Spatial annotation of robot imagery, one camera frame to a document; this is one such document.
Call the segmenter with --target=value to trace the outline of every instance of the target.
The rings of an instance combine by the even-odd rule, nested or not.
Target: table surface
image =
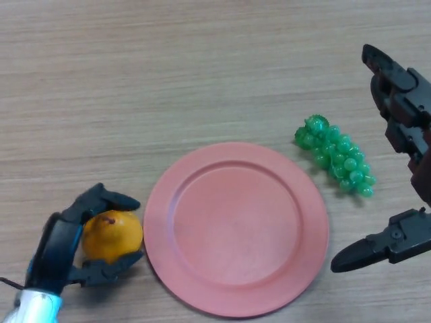
[[[428,0],[0,0],[0,274],[22,282],[42,226],[95,182],[147,200],[184,154],[220,141],[292,144],[314,113],[349,133],[378,178],[361,205],[312,179],[331,237],[314,283],[255,322],[428,322],[431,254],[333,274],[336,253],[423,202],[384,136],[364,43],[431,77]],[[15,291],[2,285],[0,312]],[[64,292],[60,322],[216,322],[146,261],[115,287]]]

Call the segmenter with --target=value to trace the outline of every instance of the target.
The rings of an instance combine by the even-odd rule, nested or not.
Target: plate
[[[312,180],[282,154],[219,143],[184,156],[143,218],[151,265],[190,306],[248,318],[296,299],[319,273],[329,221]]]

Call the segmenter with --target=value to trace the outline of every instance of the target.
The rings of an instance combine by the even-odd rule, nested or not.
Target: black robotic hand
[[[411,67],[365,44],[362,62],[373,72],[371,94],[387,122],[385,135],[397,153],[410,157],[411,185],[431,206],[431,83]],[[431,213],[410,209],[389,219],[378,234],[347,246],[332,260],[334,273],[354,271],[382,260],[395,264],[431,250]]]
[[[73,223],[85,224],[97,214],[107,211],[134,211],[141,203],[127,195],[111,192],[98,183],[79,195],[75,202],[61,213],[61,217]]]
[[[54,213],[45,224],[37,251],[30,262],[24,289],[38,289],[60,295],[72,283],[81,286],[115,281],[143,256],[138,250],[124,255],[114,264],[102,260],[87,261],[82,268],[73,266],[73,259],[84,225],[106,211],[134,211],[141,203],[127,195],[105,189],[98,183],[79,195],[61,213]]]

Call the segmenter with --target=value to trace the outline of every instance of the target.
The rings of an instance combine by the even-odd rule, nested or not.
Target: yellow pear
[[[121,256],[138,251],[143,230],[132,212],[108,211],[95,216],[84,226],[82,249],[88,260],[105,260],[112,264]]]

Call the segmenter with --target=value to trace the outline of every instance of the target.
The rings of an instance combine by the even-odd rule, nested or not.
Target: plastic grapes
[[[357,192],[363,197],[374,195],[372,186],[376,178],[365,162],[365,154],[349,135],[330,125],[325,117],[315,114],[307,118],[295,133],[295,143],[312,152],[316,165],[328,171],[343,192]]]

